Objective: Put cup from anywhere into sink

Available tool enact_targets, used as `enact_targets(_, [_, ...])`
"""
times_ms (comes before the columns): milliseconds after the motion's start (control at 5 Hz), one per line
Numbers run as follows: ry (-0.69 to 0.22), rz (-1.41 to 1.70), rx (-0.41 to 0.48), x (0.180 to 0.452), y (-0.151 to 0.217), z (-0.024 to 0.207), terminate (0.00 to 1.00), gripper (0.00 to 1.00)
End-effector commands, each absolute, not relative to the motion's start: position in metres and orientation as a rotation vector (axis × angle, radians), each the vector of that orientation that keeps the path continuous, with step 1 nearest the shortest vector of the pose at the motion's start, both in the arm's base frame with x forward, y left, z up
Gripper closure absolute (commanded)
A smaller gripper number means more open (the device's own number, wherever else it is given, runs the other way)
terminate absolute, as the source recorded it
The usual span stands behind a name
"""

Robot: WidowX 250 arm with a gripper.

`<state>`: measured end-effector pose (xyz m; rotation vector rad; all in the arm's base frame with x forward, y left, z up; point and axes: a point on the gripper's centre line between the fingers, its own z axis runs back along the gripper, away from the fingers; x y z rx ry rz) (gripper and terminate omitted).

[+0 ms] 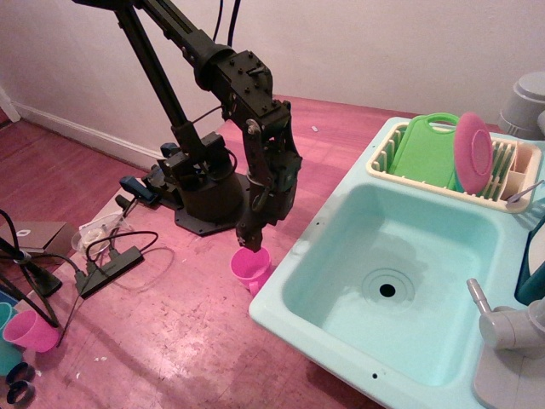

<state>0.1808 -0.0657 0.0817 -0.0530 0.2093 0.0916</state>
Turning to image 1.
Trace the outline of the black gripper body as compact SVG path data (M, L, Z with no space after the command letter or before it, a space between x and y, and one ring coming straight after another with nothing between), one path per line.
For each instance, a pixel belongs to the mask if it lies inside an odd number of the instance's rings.
M239 243L261 243L262 230L276 226L290 213L297 189L297 177L302 157L281 157L273 170L274 178L266 184L258 182L250 173L248 204L236 225Z

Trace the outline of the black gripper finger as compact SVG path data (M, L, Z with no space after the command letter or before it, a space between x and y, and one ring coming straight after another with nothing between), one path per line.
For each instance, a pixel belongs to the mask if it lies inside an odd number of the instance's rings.
M262 231L260 229L244 232L238 230L236 235L240 247L244 247L252 252L257 252L261 249Z

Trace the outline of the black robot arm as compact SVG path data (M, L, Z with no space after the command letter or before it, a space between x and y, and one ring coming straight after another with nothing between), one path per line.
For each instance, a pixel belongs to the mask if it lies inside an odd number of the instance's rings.
M197 28L170 1L95 1L112 11L169 121L175 142L161 148L153 192L165 192L192 222L235 227L238 242L258 251L262 231L290 212L302 158L291 129L291 106L273 96L273 76L252 52L236 52ZM162 68L138 17L145 12L191 65L197 86L220 103L221 116L242 133L247 172L240 176L223 137L200 137Z

